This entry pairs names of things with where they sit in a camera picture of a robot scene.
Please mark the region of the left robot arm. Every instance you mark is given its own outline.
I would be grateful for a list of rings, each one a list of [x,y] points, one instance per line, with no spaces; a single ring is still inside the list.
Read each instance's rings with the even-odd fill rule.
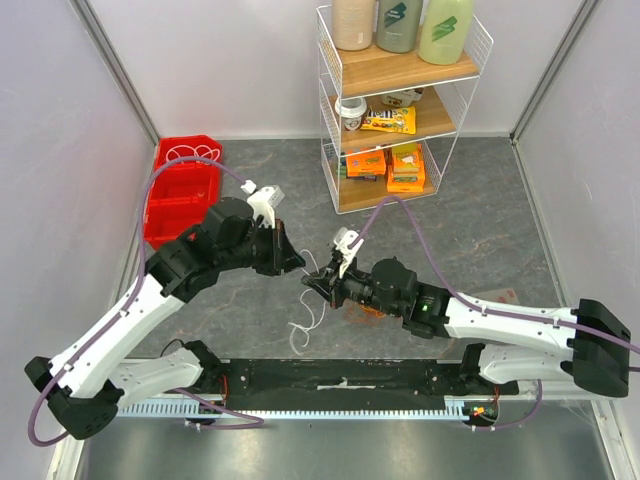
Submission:
[[[67,434],[87,439],[117,413],[166,391],[208,393],[223,383],[219,358],[201,341],[124,368],[122,360],[156,326],[217,283],[223,272],[251,268],[280,276],[305,265],[277,219],[283,193],[267,186],[242,200],[224,197],[204,219],[162,245],[127,293],[78,341],[25,373]]]

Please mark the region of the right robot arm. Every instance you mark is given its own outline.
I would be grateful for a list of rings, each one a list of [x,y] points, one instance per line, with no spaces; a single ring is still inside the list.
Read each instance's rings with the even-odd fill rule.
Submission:
[[[519,380],[571,380],[610,398],[629,393],[630,332],[599,301],[582,299],[576,308],[487,302],[423,283],[397,258],[369,272],[332,261],[302,283],[334,309],[352,301],[401,319],[415,336],[485,341],[457,371],[469,393]]]

